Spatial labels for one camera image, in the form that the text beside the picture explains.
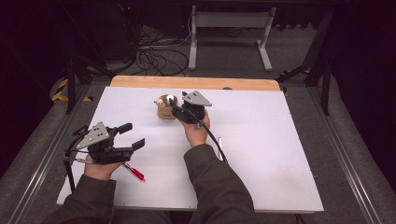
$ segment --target person's left hand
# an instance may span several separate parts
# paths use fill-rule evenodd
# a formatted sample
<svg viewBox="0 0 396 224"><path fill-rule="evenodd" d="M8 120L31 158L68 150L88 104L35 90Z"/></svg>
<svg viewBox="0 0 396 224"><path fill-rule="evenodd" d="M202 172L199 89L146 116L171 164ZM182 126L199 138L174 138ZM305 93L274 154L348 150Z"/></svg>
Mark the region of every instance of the person's left hand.
<svg viewBox="0 0 396 224"><path fill-rule="evenodd" d="M92 161L91 156L88 154L87 161ZM109 164L85 164L84 175L89 177L108 181L111 178L111 175L119 166L121 166L123 162L117 163L109 163Z"/></svg>

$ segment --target white board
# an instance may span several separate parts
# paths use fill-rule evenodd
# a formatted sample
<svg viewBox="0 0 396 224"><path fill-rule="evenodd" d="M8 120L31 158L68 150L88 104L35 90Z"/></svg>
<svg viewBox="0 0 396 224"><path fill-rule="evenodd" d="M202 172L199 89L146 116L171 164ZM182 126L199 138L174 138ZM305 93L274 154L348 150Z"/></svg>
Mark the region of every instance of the white board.
<svg viewBox="0 0 396 224"><path fill-rule="evenodd" d="M146 182L120 167L115 206L194 210L197 201L183 160L190 149L178 120L157 117L153 103L163 94L188 89L107 87L91 127L102 121L108 127L132 122L134 128L115 138L115 147L128 147L146 138L146 145L129 162L145 175ZM231 167L244 181L257 212L311 213L323 211L290 111L281 91L198 90L213 106L206 107L211 128L222 138L223 151ZM208 144L216 145L208 137ZM78 153L79 158L86 154ZM76 183L83 163L74 162ZM57 203L70 194L68 180Z"/></svg>

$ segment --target sleeve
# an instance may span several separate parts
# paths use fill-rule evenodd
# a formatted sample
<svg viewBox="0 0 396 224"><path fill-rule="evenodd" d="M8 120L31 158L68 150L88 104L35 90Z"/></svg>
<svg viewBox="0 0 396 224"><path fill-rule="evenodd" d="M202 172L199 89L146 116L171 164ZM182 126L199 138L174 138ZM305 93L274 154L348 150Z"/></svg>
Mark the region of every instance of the sleeve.
<svg viewBox="0 0 396 224"><path fill-rule="evenodd" d="M98 180L82 175L64 205L46 216L43 224L106 223L112 218L116 181Z"/></svg>
<svg viewBox="0 0 396 224"><path fill-rule="evenodd" d="M259 223L253 200L233 169L203 144L184 155L203 223Z"/></svg>

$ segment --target gray floor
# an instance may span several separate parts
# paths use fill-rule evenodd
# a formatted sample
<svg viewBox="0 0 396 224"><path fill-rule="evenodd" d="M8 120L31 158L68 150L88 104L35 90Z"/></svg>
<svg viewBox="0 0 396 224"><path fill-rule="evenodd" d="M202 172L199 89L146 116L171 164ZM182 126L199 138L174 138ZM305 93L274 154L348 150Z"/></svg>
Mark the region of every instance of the gray floor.
<svg viewBox="0 0 396 224"><path fill-rule="evenodd" d="M273 29L267 52L274 71L265 72L255 47L261 31L246 30L237 38L204 32L199 36L197 67L194 71L185 70L185 74L189 77L273 79L279 72L301 64L314 34L311 27ZM189 53L188 43L171 49ZM183 63L183 58L175 53L164 55ZM117 66L120 65L109 65L110 68ZM169 73L175 70L172 66L163 69ZM133 66L122 73L135 71L137 68ZM340 99L336 81L333 79L331 86L331 115L326 117L318 108L320 85L306 88L303 79L304 75L299 75L282 86L288 90L286 99L308 162L317 175L315 180L325 209L321 213L303 215L305 223L396 223L396 196L363 144ZM0 180L0 223L9 220L9 223L39 223L58 207L55 202L65 175L63 150L74 140L73 131L90 124L108 83L108 78L96 77L90 87L79 86L78 89L85 96L93 97L93 101L82 102L69 116L65 114L67 102L55 102ZM64 127L67 127L64 133L59 133ZM45 161L48 172L41 172L38 168L45 166L42 158L50 153L54 154L54 159ZM346 161L350 161L352 167L345 166ZM30 184L35 183L32 179L39 180L36 186ZM295 215L258 216L262 223L295 223Z"/></svg>

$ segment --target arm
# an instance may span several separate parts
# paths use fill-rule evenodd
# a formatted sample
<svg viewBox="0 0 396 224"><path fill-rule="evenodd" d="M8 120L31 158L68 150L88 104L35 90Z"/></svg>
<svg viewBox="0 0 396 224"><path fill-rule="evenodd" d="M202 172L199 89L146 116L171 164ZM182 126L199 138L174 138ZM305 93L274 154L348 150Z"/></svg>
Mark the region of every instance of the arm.
<svg viewBox="0 0 396 224"><path fill-rule="evenodd" d="M207 113L204 122L210 127ZM248 189L233 169L220 161L213 148L206 144L206 130L181 123L191 144L184 160L203 223L259 223Z"/></svg>
<svg viewBox="0 0 396 224"><path fill-rule="evenodd" d="M109 223L116 189L116 181L110 177L119 166L120 163L86 164L74 192L42 223Z"/></svg>

